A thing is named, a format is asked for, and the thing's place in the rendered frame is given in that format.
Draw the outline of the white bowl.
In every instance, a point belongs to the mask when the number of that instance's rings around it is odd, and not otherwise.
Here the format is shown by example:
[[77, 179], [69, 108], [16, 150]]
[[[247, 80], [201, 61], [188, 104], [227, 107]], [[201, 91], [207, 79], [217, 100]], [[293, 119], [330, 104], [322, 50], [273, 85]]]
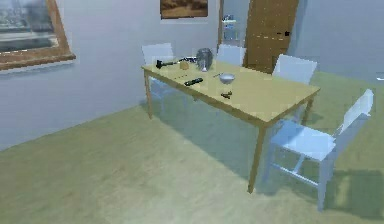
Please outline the white bowl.
[[229, 73], [222, 73], [219, 75], [219, 79], [223, 84], [230, 84], [235, 79], [235, 76]]

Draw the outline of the white shelf unit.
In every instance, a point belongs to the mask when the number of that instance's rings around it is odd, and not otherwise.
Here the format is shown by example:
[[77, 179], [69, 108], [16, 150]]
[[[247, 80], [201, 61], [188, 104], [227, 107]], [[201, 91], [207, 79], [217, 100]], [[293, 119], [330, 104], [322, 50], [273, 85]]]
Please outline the white shelf unit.
[[237, 20], [233, 15], [225, 15], [222, 19], [223, 23], [223, 39], [224, 40], [236, 40], [238, 37], [237, 32]]

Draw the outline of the brown framed picture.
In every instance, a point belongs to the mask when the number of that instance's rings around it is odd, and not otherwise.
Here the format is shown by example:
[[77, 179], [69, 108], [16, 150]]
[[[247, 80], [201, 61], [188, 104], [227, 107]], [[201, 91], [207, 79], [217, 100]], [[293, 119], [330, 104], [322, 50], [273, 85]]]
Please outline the brown framed picture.
[[208, 0], [160, 0], [162, 19], [208, 16]]

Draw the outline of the wooden framed window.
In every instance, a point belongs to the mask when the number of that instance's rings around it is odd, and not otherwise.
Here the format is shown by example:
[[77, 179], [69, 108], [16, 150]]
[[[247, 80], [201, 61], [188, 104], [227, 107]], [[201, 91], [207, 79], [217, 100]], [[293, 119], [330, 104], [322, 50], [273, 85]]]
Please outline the wooden framed window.
[[75, 58], [56, 0], [0, 0], [0, 71]]

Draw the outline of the brown wooden door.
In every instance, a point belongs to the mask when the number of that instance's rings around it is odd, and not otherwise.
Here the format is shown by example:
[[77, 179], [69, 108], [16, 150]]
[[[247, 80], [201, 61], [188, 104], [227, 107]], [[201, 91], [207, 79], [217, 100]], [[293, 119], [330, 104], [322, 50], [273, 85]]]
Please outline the brown wooden door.
[[299, 0], [250, 0], [244, 66], [271, 73], [289, 48]]

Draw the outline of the light wooden dining table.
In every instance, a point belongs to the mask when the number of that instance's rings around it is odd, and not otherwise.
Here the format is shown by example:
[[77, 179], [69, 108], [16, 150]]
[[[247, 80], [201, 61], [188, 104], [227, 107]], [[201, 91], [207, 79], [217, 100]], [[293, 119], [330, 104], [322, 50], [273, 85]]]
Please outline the light wooden dining table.
[[[144, 65], [142, 69], [146, 89], [150, 88], [149, 78], [154, 77], [258, 128], [257, 143], [249, 174], [249, 192], [254, 190], [268, 129], [301, 105], [310, 110], [315, 96], [320, 91], [317, 86], [290, 81], [220, 61], [214, 62], [206, 72], [201, 72], [193, 66], [188, 70], [182, 70], [177, 65], [169, 65], [161, 69], [153, 65]], [[219, 73], [233, 74], [235, 79], [230, 84], [223, 84], [219, 76], [213, 77]], [[203, 78], [203, 82], [191, 86], [184, 85], [184, 82], [196, 78]], [[232, 92], [230, 99], [221, 96], [221, 93], [229, 91]]]

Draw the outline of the white chair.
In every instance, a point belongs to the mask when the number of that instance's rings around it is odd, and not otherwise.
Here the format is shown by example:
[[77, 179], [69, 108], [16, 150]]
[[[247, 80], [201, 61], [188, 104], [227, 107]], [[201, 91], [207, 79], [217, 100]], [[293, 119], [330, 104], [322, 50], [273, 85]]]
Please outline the white chair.
[[[270, 148], [267, 152], [262, 180], [267, 181], [271, 168], [275, 168], [316, 188], [317, 208], [321, 212], [324, 209], [327, 183], [333, 177], [335, 161], [371, 117], [370, 112], [373, 104], [374, 92], [371, 89], [366, 89], [344, 114], [343, 122], [333, 135], [290, 120], [284, 120], [278, 131], [270, 139]], [[293, 169], [288, 169], [274, 162], [274, 154], [277, 149], [299, 155]], [[317, 182], [299, 173], [306, 159], [319, 164]]]
[[239, 46], [220, 44], [216, 59], [232, 65], [242, 66], [246, 49]]
[[316, 67], [317, 63], [315, 61], [280, 54], [272, 75], [309, 84]]
[[[146, 65], [154, 65], [158, 60], [171, 61], [174, 59], [170, 43], [143, 45], [142, 53]], [[149, 81], [151, 94], [157, 98], [162, 98], [172, 91], [170, 87], [158, 79], [150, 77]]]

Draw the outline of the black long tool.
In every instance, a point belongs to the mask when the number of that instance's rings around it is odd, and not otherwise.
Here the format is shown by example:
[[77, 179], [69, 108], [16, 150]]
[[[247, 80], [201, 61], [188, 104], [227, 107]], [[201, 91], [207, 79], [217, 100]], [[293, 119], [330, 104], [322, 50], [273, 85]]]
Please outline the black long tool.
[[181, 62], [195, 63], [196, 59], [197, 59], [196, 57], [184, 57], [184, 58], [179, 59], [178, 61], [171, 61], [171, 62], [163, 62], [161, 60], [157, 60], [156, 61], [156, 68], [161, 69], [164, 66], [175, 65], [175, 64], [179, 64]]

